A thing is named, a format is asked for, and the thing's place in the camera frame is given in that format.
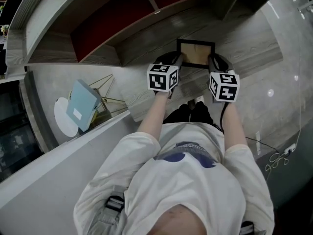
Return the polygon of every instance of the wooden cabinet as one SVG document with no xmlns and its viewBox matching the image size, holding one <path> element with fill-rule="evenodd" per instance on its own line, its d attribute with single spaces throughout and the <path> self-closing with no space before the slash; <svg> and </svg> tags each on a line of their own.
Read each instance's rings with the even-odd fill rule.
<svg viewBox="0 0 313 235">
<path fill-rule="evenodd" d="M 7 64 L 80 62 L 119 66 L 114 47 L 138 31 L 198 2 L 210 4 L 223 19 L 236 1 L 23 0 L 10 26 Z M 238 1 L 256 11 L 268 0 Z"/>
</svg>

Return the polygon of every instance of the cord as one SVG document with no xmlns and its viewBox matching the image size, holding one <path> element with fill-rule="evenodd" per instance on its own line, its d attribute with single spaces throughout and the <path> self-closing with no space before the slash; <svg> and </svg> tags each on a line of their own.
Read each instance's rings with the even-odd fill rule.
<svg viewBox="0 0 313 235">
<path fill-rule="evenodd" d="M 257 141 L 257 142 L 259 142 L 259 143 L 261 143 L 261 144 L 263 144 L 263 145 L 268 146 L 269 148 L 274 149 L 276 152 L 278 152 L 278 150 L 277 150 L 276 148 L 274 148 L 274 147 L 272 147 L 272 146 L 269 146 L 269 145 L 268 145 L 268 144 L 266 144 L 266 143 L 262 143 L 261 141 L 258 141 L 258 140 L 256 140 L 256 139 L 252 139 L 252 138 L 248 138 L 248 137 L 246 137 L 246 139 L 250 139 L 250 140 Z"/>
<path fill-rule="evenodd" d="M 298 98 L 299 98 L 299 134 L 297 137 L 297 142 L 295 143 L 295 149 L 298 146 L 298 142 L 299 142 L 299 138 L 300 138 L 300 134 L 301 134 L 301 90 L 300 90 L 300 81 L 301 81 L 301 68 L 300 68 L 300 62 L 301 62 L 301 57 L 302 57 L 302 53 L 301 53 L 301 45 L 299 47 L 299 61 L 298 61 Z"/>
<path fill-rule="evenodd" d="M 272 163 L 272 164 L 271 165 L 267 164 L 265 166 L 265 171 L 269 171 L 268 176 L 266 177 L 266 180 L 265 180 L 266 182 L 268 181 L 268 178 L 270 176 L 270 173 L 271 173 L 272 169 L 275 169 L 276 167 L 278 167 L 279 161 L 281 161 L 283 159 L 284 160 L 284 165 L 288 164 L 289 159 L 287 159 L 286 157 L 289 157 L 290 153 L 291 152 L 289 151 L 288 155 L 285 156 L 285 157 L 283 156 L 284 154 L 281 155 L 279 152 L 276 152 L 276 153 L 274 153 L 273 155 L 270 156 L 269 162 Z"/>
<path fill-rule="evenodd" d="M 221 117 L 220 117 L 220 127 L 221 127 L 221 132 L 223 132 L 223 134 L 224 134 L 224 129 L 222 126 L 222 120 L 223 120 L 223 116 L 228 105 L 229 105 L 229 102 L 225 102 L 224 107 L 222 109 Z"/>
<path fill-rule="evenodd" d="M 263 142 L 258 141 L 258 140 L 256 140 L 256 139 L 252 139 L 252 138 L 248 138 L 248 137 L 246 137 L 246 139 L 250 139 L 250 140 L 257 141 L 257 142 L 259 142 L 260 144 L 266 145 L 266 146 L 268 146 L 269 148 L 272 148 L 272 149 L 274 149 L 274 150 L 276 151 L 276 152 L 275 152 L 274 154 L 272 154 L 272 155 L 270 156 L 270 158 L 269 158 L 269 163 L 272 163 L 272 164 L 271 164 L 271 165 L 267 164 L 267 165 L 265 166 L 265 171 L 269 171 L 268 176 L 266 177 L 266 180 L 265 180 L 266 182 L 268 181 L 268 178 L 269 178 L 269 175 L 270 175 L 272 169 L 275 169 L 276 167 L 278 167 L 279 161 L 281 161 L 281 160 L 283 159 L 283 160 L 284 160 L 284 165 L 287 165 L 287 164 L 288 164 L 289 159 L 287 159 L 287 157 L 290 156 L 290 154 L 291 154 L 290 151 L 288 152 L 288 155 L 287 155 L 287 156 L 284 156 L 285 154 L 280 154 L 279 151 L 278 151 L 276 148 L 274 148 L 274 147 L 272 147 L 272 146 L 270 146 L 270 145 L 268 145 L 268 144 L 266 144 L 266 143 L 263 143 Z"/>
</svg>

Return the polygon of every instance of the white label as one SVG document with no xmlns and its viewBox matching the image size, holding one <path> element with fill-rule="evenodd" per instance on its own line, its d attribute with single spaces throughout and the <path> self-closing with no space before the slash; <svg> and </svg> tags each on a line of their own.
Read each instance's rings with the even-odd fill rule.
<svg viewBox="0 0 313 235">
<path fill-rule="evenodd" d="M 73 112 L 74 116 L 78 118 L 78 120 L 80 120 L 82 118 L 82 115 L 80 114 L 79 111 L 77 111 L 75 108 L 74 108 L 74 112 Z"/>
</svg>

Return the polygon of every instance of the graphic print on shirt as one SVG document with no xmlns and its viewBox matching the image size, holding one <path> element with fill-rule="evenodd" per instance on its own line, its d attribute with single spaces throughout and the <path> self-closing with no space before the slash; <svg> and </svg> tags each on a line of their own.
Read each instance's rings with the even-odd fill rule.
<svg viewBox="0 0 313 235">
<path fill-rule="evenodd" d="M 214 168 L 217 163 L 212 156 L 196 142 L 180 142 L 169 152 L 155 156 L 154 160 L 165 160 L 176 163 L 182 161 L 186 153 L 192 155 L 204 168 Z"/>
</svg>

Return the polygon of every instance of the black cable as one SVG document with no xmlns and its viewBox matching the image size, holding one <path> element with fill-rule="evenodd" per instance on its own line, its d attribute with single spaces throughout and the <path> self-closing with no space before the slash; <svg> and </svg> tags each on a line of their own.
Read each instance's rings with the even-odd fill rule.
<svg viewBox="0 0 313 235">
<path fill-rule="evenodd" d="M 278 152 L 278 150 L 277 150 L 276 148 L 274 148 L 274 147 L 272 147 L 272 146 L 269 146 L 269 145 L 266 144 L 266 143 L 262 143 L 261 141 L 258 141 L 258 140 L 256 140 L 256 139 L 251 139 L 251 138 L 248 138 L 248 137 L 246 137 L 246 139 L 250 139 L 250 140 L 257 141 L 257 142 L 259 142 L 259 143 L 261 143 L 261 144 L 263 144 L 263 145 L 266 145 L 266 146 L 268 146 L 269 148 L 272 148 L 272 149 L 274 149 L 275 151 Z"/>
<path fill-rule="evenodd" d="M 224 107 L 222 109 L 221 118 L 220 118 L 220 127 L 221 127 L 221 132 L 223 132 L 223 134 L 224 134 L 224 129 L 223 129 L 223 126 L 222 126 L 222 120 L 223 120 L 224 112 L 225 112 L 226 107 L 228 105 L 229 105 L 229 102 L 225 102 Z"/>
</svg>

